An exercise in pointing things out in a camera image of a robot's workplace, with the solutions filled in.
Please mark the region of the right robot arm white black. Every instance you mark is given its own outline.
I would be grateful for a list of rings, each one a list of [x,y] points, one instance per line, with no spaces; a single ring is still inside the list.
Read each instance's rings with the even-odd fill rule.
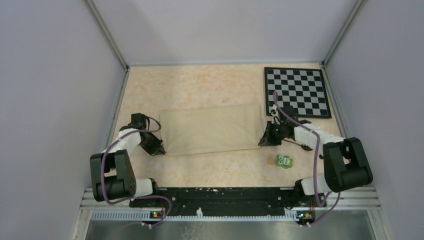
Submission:
[[[312,176],[295,182],[293,200],[297,205],[307,206],[320,194],[340,193],[372,183],[373,173],[358,138],[336,136],[308,120],[299,120],[292,106],[274,105],[271,115],[273,119],[267,122],[258,146],[280,146],[291,139],[314,151]]]

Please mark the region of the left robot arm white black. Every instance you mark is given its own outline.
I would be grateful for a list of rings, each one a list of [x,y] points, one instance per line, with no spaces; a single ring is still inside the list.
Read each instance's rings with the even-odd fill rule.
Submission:
[[[155,135],[161,128],[158,120],[133,113],[130,122],[119,129],[115,140],[90,157],[92,192],[97,202],[114,205],[140,197],[149,207],[160,202],[157,182],[153,178],[137,178],[130,157],[138,147],[153,157],[165,154],[163,141]]]

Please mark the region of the beige cloth napkin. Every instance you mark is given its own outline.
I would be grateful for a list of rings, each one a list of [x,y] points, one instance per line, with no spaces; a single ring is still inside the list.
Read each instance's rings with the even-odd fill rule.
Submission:
[[[264,132],[258,104],[167,110],[159,118],[168,156],[257,149]]]

